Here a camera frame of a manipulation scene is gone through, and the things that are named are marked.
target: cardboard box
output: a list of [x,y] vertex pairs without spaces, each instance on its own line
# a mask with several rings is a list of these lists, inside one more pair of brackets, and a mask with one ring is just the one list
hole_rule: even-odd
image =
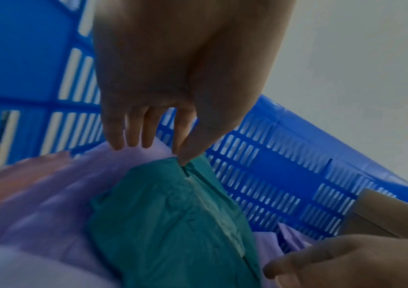
[[408,203],[365,189],[343,221],[340,235],[348,234],[408,239]]

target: hand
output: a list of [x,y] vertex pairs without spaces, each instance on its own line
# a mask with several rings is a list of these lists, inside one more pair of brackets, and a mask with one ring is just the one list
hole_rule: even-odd
[[[295,0],[100,0],[94,21],[104,135],[152,142],[177,108],[181,165],[234,129],[265,85]],[[198,124],[188,136],[192,122]]]
[[264,267],[282,288],[408,287],[408,240],[375,236],[329,238]]

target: green fabric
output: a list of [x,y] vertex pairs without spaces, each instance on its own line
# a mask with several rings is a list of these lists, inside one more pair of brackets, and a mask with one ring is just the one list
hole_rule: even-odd
[[90,237],[125,287],[260,287],[253,233],[203,156],[134,168],[92,207]]

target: white wall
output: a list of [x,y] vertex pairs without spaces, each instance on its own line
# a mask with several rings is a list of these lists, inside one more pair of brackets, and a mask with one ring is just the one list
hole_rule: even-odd
[[298,0],[264,94],[408,180],[408,0]]

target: blue crate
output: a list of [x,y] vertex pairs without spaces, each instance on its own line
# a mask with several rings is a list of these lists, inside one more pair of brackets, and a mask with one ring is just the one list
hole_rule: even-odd
[[[0,167],[104,141],[91,37],[96,0],[0,0]],[[174,110],[157,136],[170,145]],[[278,221],[315,239],[338,233],[364,188],[408,202],[408,182],[261,96],[207,150],[257,231]]]

